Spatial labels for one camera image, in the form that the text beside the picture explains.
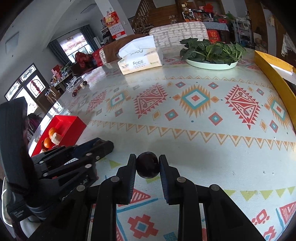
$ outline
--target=screw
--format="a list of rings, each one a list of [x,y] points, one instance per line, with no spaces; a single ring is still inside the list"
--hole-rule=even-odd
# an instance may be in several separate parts
[[[116,183],[118,181],[119,181],[119,177],[118,176],[111,177],[111,182]]]
[[[79,186],[76,187],[76,190],[78,192],[82,192],[84,189],[85,189],[85,186],[84,185],[79,185]]]
[[[211,189],[213,191],[219,191],[220,187],[218,185],[216,185],[216,184],[213,184],[213,185],[211,185]]]
[[[186,178],[184,178],[184,177],[178,177],[177,178],[177,182],[184,183],[184,182],[186,182]]]

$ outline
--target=ceiling light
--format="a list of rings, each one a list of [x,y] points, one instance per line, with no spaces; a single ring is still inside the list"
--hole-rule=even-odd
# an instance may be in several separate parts
[[[20,32],[17,32],[9,40],[6,41],[6,43],[5,43],[6,54],[10,53],[11,51],[13,51],[17,47],[19,35],[20,35]]]

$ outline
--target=tissue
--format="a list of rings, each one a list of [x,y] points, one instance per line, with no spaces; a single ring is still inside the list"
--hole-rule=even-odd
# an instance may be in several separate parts
[[[134,39],[119,50],[118,66],[123,75],[163,65],[163,54],[155,47],[154,37]]]

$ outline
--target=orange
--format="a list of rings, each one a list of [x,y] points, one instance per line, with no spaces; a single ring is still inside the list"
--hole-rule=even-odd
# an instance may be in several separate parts
[[[57,133],[57,128],[55,128],[55,127],[51,128],[51,129],[49,130],[49,132],[48,132],[48,135],[49,135],[49,138],[50,138],[50,139],[52,138],[52,135],[53,135],[54,133]]]
[[[50,140],[49,137],[45,138],[45,140],[44,140],[44,146],[46,148],[50,148],[52,146],[52,141]]]

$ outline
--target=person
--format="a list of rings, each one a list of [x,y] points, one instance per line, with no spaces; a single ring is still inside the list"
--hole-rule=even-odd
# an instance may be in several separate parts
[[[27,116],[27,121],[28,121],[27,138],[30,141],[35,131],[37,130],[38,126],[40,125],[42,118],[39,115],[32,113]]]

